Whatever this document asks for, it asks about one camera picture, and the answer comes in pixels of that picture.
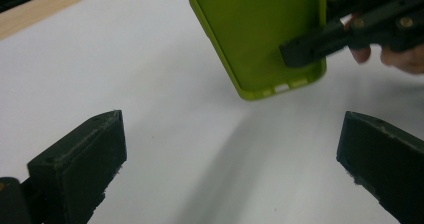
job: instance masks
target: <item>lime green phone case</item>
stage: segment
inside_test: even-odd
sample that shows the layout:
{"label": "lime green phone case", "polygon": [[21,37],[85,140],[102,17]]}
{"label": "lime green phone case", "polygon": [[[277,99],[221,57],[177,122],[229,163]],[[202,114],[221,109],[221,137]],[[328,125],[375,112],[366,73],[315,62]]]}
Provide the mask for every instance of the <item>lime green phone case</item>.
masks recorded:
{"label": "lime green phone case", "polygon": [[242,98],[264,98],[324,75],[325,60],[286,67],[279,45],[325,24],[325,0],[189,1]]}

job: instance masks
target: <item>phone case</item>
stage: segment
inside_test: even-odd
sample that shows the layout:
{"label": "phone case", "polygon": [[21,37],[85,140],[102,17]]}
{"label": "phone case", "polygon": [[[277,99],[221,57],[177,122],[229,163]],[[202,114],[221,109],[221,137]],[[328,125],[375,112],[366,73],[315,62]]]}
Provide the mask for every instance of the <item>phone case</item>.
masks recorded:
{"label": "phone case", "polygon": [[308,85],[325,60],[285,66],[279,46],[325,24],[326,0],[189,0],[239,95],[257,100]]}

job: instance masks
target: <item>green silicone case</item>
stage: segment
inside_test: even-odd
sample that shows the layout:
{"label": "green silicone case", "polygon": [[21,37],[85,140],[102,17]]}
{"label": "green silicone case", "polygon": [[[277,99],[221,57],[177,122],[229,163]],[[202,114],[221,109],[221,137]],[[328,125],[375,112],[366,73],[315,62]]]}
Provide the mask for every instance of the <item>green silicone case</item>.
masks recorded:
{"label": "green silicone case", "polygon": [[325,60],[288,68],[279,45],[325,24],[325,0],[189,0],[239,95],[257,100],[318,80]]}

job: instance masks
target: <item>white surface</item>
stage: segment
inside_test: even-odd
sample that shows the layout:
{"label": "white surface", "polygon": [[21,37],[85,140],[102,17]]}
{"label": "white surface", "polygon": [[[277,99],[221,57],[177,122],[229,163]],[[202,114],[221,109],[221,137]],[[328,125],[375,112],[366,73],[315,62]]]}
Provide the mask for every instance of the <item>white surface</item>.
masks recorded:
{"label": "white surface", "polygon": [[0,176],[121,109],[128,161],[90,223],[397,223],[335,159],[347,110],[424,138],[424,80],[329,58],[240,99],[187,0],[84,0],[0,41]]}

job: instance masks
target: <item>human hand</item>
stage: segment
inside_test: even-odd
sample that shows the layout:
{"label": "human hand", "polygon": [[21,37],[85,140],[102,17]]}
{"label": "human hand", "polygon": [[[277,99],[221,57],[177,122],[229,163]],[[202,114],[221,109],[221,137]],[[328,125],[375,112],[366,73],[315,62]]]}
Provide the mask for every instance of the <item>human hand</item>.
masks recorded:
{"label": "human hand", "polygon": [[[356,62],[362,64],[369,59],[371,48],[351,49],[351,52]],[[380,59],[386,66],[393,66],[410,74],[424,74],[424,44],[404,52],[393,52],[389,47],[382,47]]]}

